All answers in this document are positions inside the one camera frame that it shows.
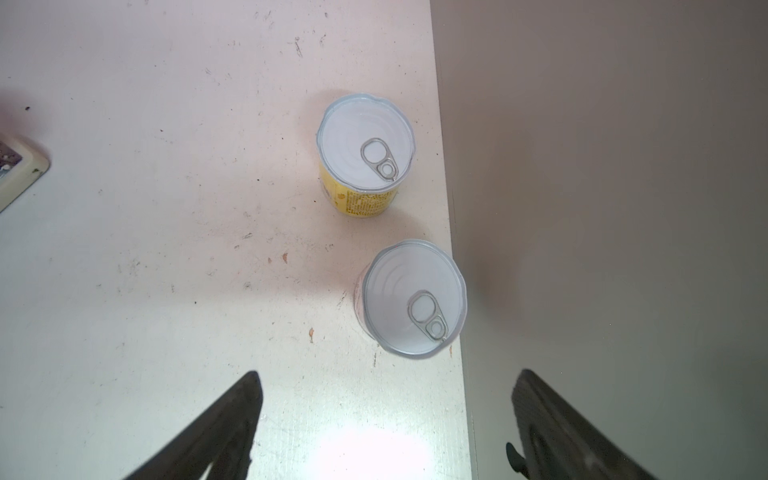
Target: yellow can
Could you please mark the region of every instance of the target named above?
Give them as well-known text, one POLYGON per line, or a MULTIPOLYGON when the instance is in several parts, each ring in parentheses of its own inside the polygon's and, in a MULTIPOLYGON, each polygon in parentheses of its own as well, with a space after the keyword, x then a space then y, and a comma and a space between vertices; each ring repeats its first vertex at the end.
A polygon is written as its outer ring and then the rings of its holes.
POLYGON ((374 217, 410 172, 416 144, 408 118, 392 102, 354 94, 326 109, 317 150, 331 204, 351 217, 374 217))

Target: yellow label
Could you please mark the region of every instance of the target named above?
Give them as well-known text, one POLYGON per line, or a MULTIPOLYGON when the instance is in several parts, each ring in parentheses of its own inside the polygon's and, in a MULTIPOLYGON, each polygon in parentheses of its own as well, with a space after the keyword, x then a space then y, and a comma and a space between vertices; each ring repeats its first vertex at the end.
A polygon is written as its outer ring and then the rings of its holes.
POLYGON ((320 179, 323 181, 328 200, 336 209, 351 217, 375 217, 392 203, 397 194, 394 188, 381 194, 361 194, 343 186, 320 164, 320 179))

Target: table surface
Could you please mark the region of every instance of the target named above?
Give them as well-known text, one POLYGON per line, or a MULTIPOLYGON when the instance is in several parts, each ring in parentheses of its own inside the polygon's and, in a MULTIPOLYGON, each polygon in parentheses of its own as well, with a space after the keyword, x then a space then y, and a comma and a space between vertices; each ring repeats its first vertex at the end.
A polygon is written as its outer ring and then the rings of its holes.
POLYGON ((383 247, 450 251, 428 0, 8 0, 0 74, 51 158, 0 214, 0 478, 120 478, 251 369, 250 478, 470 477, 458 342, 386 353, 351 299, 383 247), (314 142, 360 91, 418 145, 370 220, 314 142))

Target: can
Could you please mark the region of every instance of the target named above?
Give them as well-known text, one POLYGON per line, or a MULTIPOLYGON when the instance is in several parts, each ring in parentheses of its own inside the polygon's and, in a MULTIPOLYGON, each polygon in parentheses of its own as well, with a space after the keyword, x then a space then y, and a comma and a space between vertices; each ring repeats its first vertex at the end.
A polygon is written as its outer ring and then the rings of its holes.
POLYGON ((326 109, 317 150, 331 204, 351 217, 374 217, 410 172, 416 142, 408 118, 391 101, 354 94, 326 109))
POLYGON ((467 317, 464 277, 447 253, 424 240, 376 255, 357 279, 353 302, 360 326, 384 350, 414 359, 444 349, 467 317))

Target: black object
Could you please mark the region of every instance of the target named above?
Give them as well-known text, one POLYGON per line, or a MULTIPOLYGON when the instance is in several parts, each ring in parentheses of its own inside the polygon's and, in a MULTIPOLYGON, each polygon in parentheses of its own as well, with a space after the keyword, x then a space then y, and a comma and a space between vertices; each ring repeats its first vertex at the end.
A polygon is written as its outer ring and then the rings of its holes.
POLYGON ((244 480, 263 394, 248 372, 157 455, 125 480, 244 480))
POLYGON ((531 370, 512 392, 525 458, 507 459, 531 480, 654 480, 531 370))

